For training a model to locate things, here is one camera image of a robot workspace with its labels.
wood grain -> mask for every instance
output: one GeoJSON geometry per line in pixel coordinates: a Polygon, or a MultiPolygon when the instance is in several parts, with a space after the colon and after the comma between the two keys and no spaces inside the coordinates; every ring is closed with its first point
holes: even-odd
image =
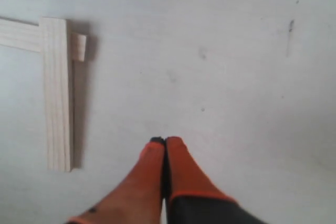
{"type": "Polygon", "coordinates": [[[73,111],[66,20],[41,18],[40,38],[44,58],[48,168],[69,172],[72,168],[73,111]]]}
{"type": "MultiPolygon", "coordinates": [[[[71,58],[84,61],[87,36],[71,33],[71,58]]],[[[0,45],[40,52],[38,26],[0,19],[0,45]]]]}

